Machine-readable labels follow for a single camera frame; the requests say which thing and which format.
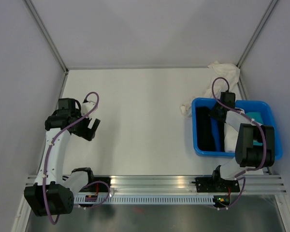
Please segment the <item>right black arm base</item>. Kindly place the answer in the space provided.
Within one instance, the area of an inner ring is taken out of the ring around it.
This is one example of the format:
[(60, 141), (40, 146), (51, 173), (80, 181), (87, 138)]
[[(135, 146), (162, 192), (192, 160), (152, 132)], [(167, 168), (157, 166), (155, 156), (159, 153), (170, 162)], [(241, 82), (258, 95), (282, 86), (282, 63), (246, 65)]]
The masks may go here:
[(212, 177), (196, 177), (192, 182), (198, 193), (239, 193), (240, 187), (235, 180), (214, 180)]

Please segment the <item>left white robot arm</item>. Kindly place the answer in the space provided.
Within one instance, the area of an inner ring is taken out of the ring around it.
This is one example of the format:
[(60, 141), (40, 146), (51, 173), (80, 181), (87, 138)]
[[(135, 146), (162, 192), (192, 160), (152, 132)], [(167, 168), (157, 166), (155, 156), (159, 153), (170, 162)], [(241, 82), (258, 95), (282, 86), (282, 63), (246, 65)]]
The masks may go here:
[(71, 135), (92, 141), (100, 124), (92, 119), (98, 101), (63, 98), (58, 108), (45, 121), (46, 145), (39, 172), (32, 186), (25, 187), (24, 197), (38, 217), (60, 216), (71, 213), (78, 192), (92, 191), (96, 186), (93, 171), (89, 167), (73, 169), (63, 179), (63, 164)]

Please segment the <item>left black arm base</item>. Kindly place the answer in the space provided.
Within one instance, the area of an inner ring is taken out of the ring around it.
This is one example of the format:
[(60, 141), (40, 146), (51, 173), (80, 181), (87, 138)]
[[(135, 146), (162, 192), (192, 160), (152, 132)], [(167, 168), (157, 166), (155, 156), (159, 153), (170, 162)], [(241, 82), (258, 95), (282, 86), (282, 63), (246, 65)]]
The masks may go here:
[(97, 181), (98, 181), (98, 183), (95, 183), (95, 184), (87, 187), (86, 191), (87, 192), (95, 192), (95, 193), (108, 192), (108, 187), (111, 186), (111, 178), (110, 177), (95, 177), (93, 182), (97, 182)]

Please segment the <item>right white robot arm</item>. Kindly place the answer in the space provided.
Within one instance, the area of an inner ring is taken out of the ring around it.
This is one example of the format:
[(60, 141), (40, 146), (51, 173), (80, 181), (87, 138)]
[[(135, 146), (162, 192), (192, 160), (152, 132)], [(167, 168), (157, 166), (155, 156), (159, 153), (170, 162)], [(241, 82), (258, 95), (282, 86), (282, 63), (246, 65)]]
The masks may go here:
[(271, 167), (276, 160), (275, 129), (272, 125), (264, 125), (249, 117), (242, 110), (235, 108), (235, 94), (221, 92), (216, 99), (222, 109), (219, 117), (238, 132), (234, 158), (213, 172), (211, 186), (217, 191), (224, 190), (228, 180), (239, 179), (246, 172)]

